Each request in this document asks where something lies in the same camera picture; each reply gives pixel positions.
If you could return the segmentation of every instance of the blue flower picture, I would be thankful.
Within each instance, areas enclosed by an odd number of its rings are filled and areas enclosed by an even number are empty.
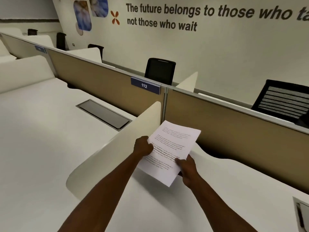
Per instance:
[[[89,0],[92,16],[106,17],[108,15],[108,2],[107,0]]]
[[[90,31],[92,28],[87,1],[74,1],[74,12],[80,30]]]

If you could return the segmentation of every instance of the sheet of paper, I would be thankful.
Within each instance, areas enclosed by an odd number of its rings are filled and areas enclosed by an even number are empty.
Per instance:
[[[186,159],[200,133],[198,129],[164,121],[148,139],[153,151],[137,167],[169,187],[180,172],[175,158]]]

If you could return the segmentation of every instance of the wall socket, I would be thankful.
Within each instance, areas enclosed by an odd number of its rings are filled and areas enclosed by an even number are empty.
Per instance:
[[[309,232],[309,203],[293,197],[299,232]]]

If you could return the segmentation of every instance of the desk number label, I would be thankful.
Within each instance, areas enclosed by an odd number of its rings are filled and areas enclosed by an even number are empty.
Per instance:
[[[38,50],[38,51],[40,51],[40,52],[42,52],[44,54],[47,54],[47,52],[46,52],[44,47],[41,47],[41,46],[38,46],[38,45],[35,45],[34,47],[36,48],[36,50]]]
[[[155,94],[160,94],[160,86],[159,85],[155,85],[155,84],[151,84],[149,82],[131,77],[131,85],[140,87],[142,89],[148,90],[150,92],[153,92]]]

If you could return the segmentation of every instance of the orange flower decal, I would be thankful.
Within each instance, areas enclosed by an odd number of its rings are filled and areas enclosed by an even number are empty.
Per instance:
[[[112,20],[112,23],[115,24],[115,21],[117,22],[118,25],[120,25],[119,20],[117,19],[119,13],[118,11],[116,12],[116,14],[114,15],[114,12],[111,11],[112,16],[114,17],[114,19]]]

